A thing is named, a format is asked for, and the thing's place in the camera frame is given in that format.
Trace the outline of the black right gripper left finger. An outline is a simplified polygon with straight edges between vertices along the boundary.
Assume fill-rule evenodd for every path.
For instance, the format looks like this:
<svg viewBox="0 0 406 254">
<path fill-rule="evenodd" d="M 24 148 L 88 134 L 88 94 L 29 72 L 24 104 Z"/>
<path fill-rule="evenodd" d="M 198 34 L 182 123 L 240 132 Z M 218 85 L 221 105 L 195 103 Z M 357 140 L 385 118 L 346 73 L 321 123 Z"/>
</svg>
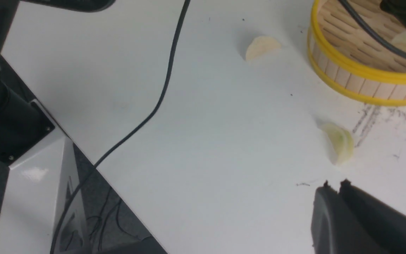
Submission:
<svg viewBox="0 0 406 254">
<path fill-rule="evenodd" d="M 385 254 L 328 182 L 314 195 L 311 235 L 316 254 Z"/>
</svg>

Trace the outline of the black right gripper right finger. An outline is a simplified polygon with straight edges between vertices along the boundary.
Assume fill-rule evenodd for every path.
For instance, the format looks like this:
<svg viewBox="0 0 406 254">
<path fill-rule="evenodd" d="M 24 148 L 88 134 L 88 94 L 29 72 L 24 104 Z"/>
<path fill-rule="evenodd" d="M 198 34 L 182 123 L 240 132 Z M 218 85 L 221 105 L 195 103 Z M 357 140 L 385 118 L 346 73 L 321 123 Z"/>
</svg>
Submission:
<svg viewBox="0 0 406 254">
<path fill-rule="evenodd" d="M 339 195 L 381 248 L 389 254 L 406 254 L 406 215 L 348 180 L 340 183 Z"/>
</svg>

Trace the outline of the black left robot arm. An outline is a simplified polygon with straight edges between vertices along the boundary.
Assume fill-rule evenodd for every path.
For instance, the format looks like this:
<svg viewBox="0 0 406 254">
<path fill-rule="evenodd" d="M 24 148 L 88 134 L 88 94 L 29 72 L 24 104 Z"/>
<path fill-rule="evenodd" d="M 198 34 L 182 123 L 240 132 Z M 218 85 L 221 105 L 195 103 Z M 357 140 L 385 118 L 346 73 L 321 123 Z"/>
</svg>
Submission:
<svg viewBox="0 0 406 254">
<path fill-rule="evenodd" d="M 406 254 L 406 73 L 311 0 L 0 0 L 0 254 L 91 253 L 94 172 L 168 254 Z"/>
</svg>

